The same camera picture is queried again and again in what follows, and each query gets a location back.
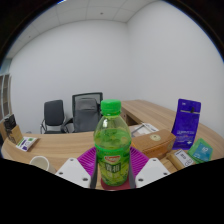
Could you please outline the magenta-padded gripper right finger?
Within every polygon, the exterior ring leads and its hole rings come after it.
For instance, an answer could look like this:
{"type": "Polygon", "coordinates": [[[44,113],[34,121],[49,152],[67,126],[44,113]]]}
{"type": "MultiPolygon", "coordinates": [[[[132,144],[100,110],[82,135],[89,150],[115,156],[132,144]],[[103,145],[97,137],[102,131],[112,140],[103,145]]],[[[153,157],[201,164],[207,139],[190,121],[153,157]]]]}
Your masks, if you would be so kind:
{"type": "Polygon", "coordinates": [[[130,148],[129,184],[140,188],[166,177],[170,172],[157,158],[148,158],[134,147],[130,148]]]}

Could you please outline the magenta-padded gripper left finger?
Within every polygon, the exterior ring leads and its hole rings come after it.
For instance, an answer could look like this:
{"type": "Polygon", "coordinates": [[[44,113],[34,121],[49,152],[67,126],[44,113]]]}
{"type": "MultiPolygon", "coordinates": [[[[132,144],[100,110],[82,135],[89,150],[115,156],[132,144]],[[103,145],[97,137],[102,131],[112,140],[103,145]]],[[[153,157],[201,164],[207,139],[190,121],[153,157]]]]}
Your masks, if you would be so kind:
{"type": "Polygon", "coordinates": [[[69,158],[56,175],[81,187],[94,189],[97,172],[96,148],[92,147],[78,158],[69,158]]]}

